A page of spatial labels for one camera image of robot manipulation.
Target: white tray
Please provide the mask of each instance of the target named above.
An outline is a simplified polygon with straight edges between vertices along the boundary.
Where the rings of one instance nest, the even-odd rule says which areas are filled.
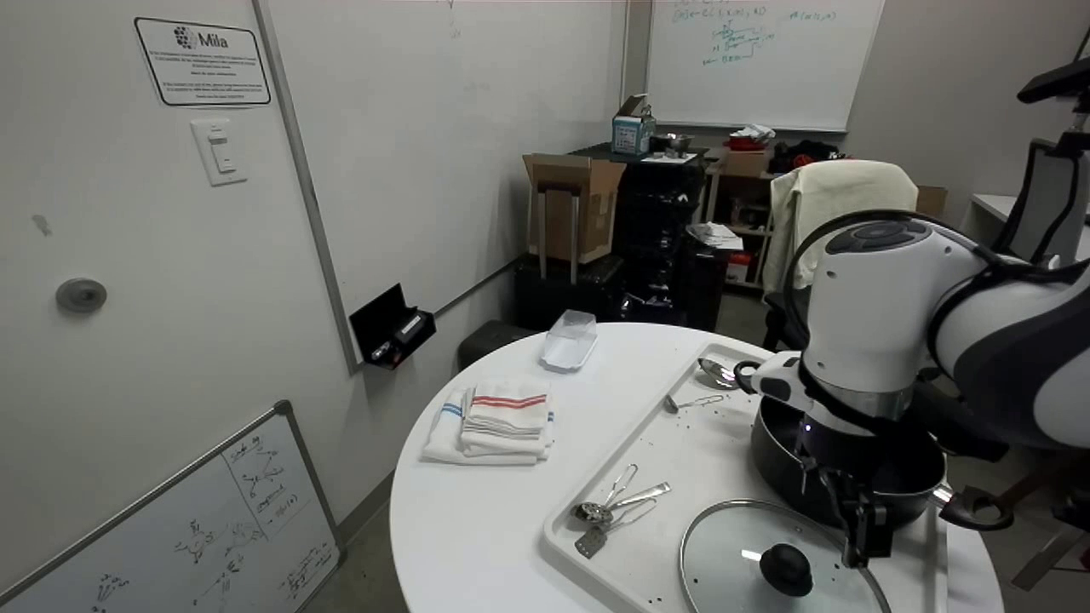
[[[748,354],[712,342],[705,358],[735,365]],[[710,384],[696,381],[696,369],[675,384],[675,398],[705,398]],[[758,481],[748,460],[748,430],[757,418],[757,394],[727,390],[723,403],[691,403],[691,407],[666,411],[664,398],[652,406],[647,418],[597,465],[580,491],[555,507],[540,532],[540,555],[590,596],[609,610],[689,610],[679,583],[679,555],[689,524],[723,501],[771,501],[777,492]],[[656,501],[652,513],[609,532],[609,542],[593,559],[576,552],[582,532],[568,524],[576,501],[602,501],[602,491],[622,465],[638,463],[626,492],[666,481],[675,491]],[[876,559],[878,579],[893,610],[946,610],[946,529],[928,512],[893,542],[893,559]]]

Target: desk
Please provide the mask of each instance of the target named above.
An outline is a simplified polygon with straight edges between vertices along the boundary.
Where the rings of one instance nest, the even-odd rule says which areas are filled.
[[[414,613],[568,613],[605,610],[539,555],[539,534],[580,485],[590,465],[647,414],[705,342],[730,342],[753,358],[758,348],[652,324],[598,324],[598,341],[580,373],[539,369],[540,332],[488,354],[456,373],[414,418],[391,485],[391,552]],[[549,384],[557,414],[557,441],[539,465],[446,465],[422,463],[420,450],[442,398],[489,376],[534,376]],[[950,613],[1001,610],[980,534],[946,529]]]
[[[1001,231],[1001,224],[1012,216],[1016,197],[1008,193],[973,193],[971,208],[971,233],[984,246],[992,246]],[[1084,224],[1076,261],[1090,258],[1090,224]]]

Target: wall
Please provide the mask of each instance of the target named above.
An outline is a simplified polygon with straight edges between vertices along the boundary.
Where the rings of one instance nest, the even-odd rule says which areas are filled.
[[[133,15],[254,26],[250,0],[0,3],[0,593],[277,398],[345,517],[505,305],[494,282],[398,373],[346,373],[280,107],[167,107]],[[195,115],[236,123],[250,182],[203,182]],[[67,275],[108,286],[99,315],[54,310]]]
[[[630,9],[630,87],[647,75],[647,6]],[[1022,104],[1016,90],[1069,61],[1088,26],[1088,0],[886,0],[844,154],[942,182],[946,216],[965,220],[968,193],[1020,190],[1027,140],[1069,127],[1069,104]]]

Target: wall sign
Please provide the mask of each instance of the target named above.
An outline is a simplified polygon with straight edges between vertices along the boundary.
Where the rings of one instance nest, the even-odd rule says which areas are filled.
[[[268,81],[253,29],[135,15],[167,104],[267,104]]]

